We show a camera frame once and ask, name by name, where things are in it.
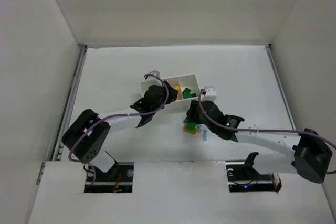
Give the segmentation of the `green lego cube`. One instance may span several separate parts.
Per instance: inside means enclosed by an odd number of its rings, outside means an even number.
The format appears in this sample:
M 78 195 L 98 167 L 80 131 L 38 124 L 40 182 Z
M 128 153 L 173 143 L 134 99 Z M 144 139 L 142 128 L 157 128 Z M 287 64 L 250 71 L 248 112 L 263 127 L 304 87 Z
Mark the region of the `green lego cube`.
M 191 89 L 185 88 L 182 92 L 183 98 L 188 99 L 191 97 Z

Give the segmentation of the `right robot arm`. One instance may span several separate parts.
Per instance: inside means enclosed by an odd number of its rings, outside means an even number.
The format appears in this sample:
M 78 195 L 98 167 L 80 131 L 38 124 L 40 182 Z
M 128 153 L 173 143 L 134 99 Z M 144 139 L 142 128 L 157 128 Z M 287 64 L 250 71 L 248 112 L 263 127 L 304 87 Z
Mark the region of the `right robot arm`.
M 274 151 L 266 155 L 251 152 L 244 166 L 263 175 L 267 173 L 298 174 L 302 178 L 322 184 L 329 170 L 333 144 L 311 129 L 304 131 L 247 129 L 239 125 L 244 118 L 224 114 L 212 101 L 191 101 L 186 113 L 188 121 L 205 125 L 210 132 L 226 141 L 247 143 Z

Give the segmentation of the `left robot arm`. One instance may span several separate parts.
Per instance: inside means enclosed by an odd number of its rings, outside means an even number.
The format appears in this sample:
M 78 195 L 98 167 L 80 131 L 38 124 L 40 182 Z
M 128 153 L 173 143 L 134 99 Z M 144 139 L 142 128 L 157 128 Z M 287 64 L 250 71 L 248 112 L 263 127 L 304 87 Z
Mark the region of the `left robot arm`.
M 61 141 L 78 162 L 92 165 L 106 174 L 114 173 L 117 161 L 102 150 L 108 134 L 145 126 L 157 111 L 176 101 L 177 95 L 178 91 L 163 81 L 161 86 L 149 86 L 135 104 L 113 115 L 102 116 L 92 109 L 86 109 L 65 132 Z

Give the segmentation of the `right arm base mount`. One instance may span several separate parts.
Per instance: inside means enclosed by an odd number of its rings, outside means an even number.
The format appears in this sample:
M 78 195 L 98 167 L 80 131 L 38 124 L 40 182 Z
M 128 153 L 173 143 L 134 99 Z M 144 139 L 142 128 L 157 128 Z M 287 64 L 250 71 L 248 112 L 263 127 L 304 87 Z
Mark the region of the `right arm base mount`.
M 280 192 L 282 182 L 277 173 L 260 174 L 252 165 L 258 152 L 252 152 L 245 161 L 227 162 L 226 173 L 230 193 Z

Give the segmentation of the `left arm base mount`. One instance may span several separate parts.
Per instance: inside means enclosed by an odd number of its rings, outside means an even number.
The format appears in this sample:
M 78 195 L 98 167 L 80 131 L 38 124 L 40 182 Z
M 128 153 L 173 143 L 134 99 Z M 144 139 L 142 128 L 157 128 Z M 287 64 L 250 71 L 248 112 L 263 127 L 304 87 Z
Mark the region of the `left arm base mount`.
M 118 163 L 111 172 L 103 173 L 89 165 L 83 166 L 86 172 L 85 193 L 132 193 L 134 163 Z

